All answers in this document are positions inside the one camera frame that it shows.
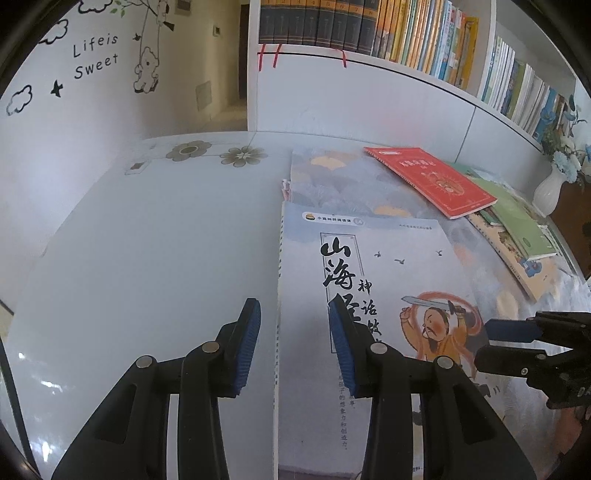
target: red book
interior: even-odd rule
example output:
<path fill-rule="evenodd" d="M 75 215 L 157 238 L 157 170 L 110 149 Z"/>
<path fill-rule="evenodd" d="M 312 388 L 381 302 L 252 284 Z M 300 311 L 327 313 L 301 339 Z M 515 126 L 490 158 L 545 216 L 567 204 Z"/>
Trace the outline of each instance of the red book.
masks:
<path fill-rule="evenodd" d="M 496 203 L 490 193 L 420 148 L 365 147 L 365 151 L 415 187 L 451 220 Z"/>

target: floor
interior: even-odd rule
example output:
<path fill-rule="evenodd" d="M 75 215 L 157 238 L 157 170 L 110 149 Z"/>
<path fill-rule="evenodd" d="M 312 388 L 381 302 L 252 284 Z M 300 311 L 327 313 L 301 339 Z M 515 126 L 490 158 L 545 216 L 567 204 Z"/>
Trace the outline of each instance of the floor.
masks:
<path fill-rule="evenodd" d="M 201 132 L 238 132 L 248 129 L 246 122 L 246 99 L 226 107 L 212 118 Z"/>

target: book stack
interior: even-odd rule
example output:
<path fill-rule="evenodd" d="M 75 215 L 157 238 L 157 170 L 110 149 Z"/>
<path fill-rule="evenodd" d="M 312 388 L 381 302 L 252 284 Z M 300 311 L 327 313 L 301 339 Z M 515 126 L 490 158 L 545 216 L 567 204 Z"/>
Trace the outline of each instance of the book stack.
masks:
<path fill-rule="evenodd" d="M 481 99 L 538 142 L 548 125 L 556 127 L 567 108 L 565 98 L 544 83 L 530 65 L 516 59 L 515 50 L 501 37 L 495 41 Z"/>
<path fill-rule="evenodd" d="M 478 18 L 449 0 L 261 0 L 260 43 L 355 51 L 463 90 L 477 36 Z"/>

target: metal screw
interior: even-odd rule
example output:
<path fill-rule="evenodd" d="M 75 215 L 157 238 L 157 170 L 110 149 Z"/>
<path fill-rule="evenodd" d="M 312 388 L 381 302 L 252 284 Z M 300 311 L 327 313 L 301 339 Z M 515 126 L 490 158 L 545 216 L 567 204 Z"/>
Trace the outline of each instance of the metal screw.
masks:
<path fill-rule="evenodd" d="M 378 355 L 383 355 L 388 351 L 388 347 L 386 346 L 386 344 L 380 342 L 372 343 L 369 349 L 373 353 L 377 353 Z"/>
<path fill-rule="evenodd" d="M 451 368 L 451 367 L 453 367 L 453 360 L 451 358 L 449 358 L 448 356 L 440 356 L 437 359 L 437 364 L 441 368 Z"/>
<path fill-rule="evenodd" d="M 152 365 L 152 357 L 149 355 L 141 356 L 135 361 L 135 365 L 138 368 L 148 368 Z"/>
<path fill-rule="evenodd" d="M 205 342 L 201 349 L 205 353 L 215 353 L 220 349 L 220 344 L 217 342 Z"/>

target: orange book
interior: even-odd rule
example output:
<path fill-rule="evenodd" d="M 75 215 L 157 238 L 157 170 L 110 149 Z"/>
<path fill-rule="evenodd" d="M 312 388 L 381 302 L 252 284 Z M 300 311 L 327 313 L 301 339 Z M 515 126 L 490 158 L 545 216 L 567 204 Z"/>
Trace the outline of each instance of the orange book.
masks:
<path fill-rule="evenodd" d="M 449 77 L 449 83 L 452 85 L 456 84 L 456 78 L 458 69 L 460 67 L 460 58 L 462 56 L 462 50 L 464 48 L 464 38 L 466 37 L 466 19 L 467 16 L 464 12 L 462 12 L 462 25 L 460 26 L 460 38 L 457 42 L 457 49 L 456 49 L 456 58 L 454 60 L 452 74 Z"/>

